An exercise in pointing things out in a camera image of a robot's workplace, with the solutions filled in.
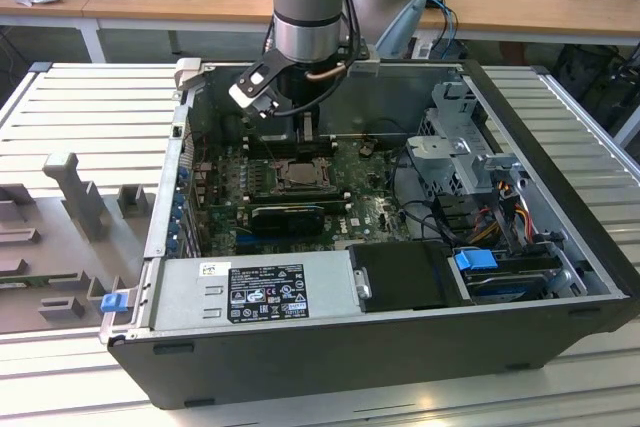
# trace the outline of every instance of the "blue cable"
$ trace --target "blue cable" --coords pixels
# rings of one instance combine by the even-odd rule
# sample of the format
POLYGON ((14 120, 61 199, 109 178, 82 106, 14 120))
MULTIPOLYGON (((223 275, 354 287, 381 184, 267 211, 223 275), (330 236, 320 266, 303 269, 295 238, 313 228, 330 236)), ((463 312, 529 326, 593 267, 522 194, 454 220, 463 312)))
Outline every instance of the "blue cable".
POLYGON ((449 8, 439 0, 430 0, 430 1, 436 4, 438 7, 440 7, 440 10, 442 10, 442 13, 447 17, 449 41, 447 42, 447 46, 442 51, 442 55, 440 56, 441 59, 444 59, 445 54, 449 51, 449 48, 451 47, 451 43, 453 42, 453 36, 455 35, 453 16, 451 15, 451 11, 449 10, 449 8))

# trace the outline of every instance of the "aluminum profile table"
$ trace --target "aluminum profile table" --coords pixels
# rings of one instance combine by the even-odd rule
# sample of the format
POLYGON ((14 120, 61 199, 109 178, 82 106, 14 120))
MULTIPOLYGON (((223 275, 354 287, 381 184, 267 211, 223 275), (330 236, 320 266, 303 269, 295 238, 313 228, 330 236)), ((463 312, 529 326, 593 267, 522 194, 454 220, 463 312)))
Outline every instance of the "aluminum profile table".
POLYGON ((173 111, 171 64, 53 64, 29 72, 0 110, 2 184, 59 196, 42 172, 53 152, 75 152, 78 173, 102 195, 122 184, 155 193, 173 111))
MULTIPOLYGON (((637 263, 640 235, 630 214, 640 203, 635 164, 550 77, 530 69, 487 71, 637 263)), ((126 102, 112 101, 113 108, 126 102)), ((153 125, 141 127, 140 136, 153 125)), ((29 426, 638 425, 640 323, 585 338, 537 371, 171 412, 149 403, 98 342, 96 329, 36 340, 16 334, 0 341, 0 398, 0 420, 29 426)))
MULTIPOLYGON (((487 68, 525 125, 631 263, 640 267, 638 165, 550 75, 487 68)), ((507 141, 488 123, 504 151, 507 141)))

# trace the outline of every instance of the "warning label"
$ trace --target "warning label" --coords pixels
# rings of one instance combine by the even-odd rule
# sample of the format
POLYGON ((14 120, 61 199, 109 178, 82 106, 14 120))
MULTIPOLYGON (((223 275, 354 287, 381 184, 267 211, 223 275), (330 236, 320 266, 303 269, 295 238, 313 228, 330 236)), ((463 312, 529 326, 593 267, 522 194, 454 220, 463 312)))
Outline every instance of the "warning label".
POLYGON ((302 264, 229 269, 230 322, 309 317, 302 264))

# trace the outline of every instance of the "barcode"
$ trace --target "barcode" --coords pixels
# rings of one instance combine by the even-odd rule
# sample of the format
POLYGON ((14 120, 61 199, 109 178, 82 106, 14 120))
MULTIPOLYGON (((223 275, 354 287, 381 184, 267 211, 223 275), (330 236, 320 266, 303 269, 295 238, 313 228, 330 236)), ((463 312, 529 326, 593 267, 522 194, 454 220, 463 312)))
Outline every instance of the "barcode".
POLYGON ((292 311, 292 310, 305 310, 307 308, 307 303, 306 302, 298 302, 297 304, 288 304, 289 307, 287 308, 287 310, 292 311))

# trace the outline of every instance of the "motherboard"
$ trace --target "motherboard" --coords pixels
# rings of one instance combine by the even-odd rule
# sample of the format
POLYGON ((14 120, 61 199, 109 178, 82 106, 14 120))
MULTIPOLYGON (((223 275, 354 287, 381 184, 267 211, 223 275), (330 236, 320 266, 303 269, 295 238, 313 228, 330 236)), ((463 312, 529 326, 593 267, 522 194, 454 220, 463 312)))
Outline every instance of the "motherboard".
POLYGON ((314 149, 320 156, 288 150, 252 138, 195 166, 206 254, 343 250, 410 240, 390 197, 392 150, 368 149, 361 139, 326 142, 314 149))

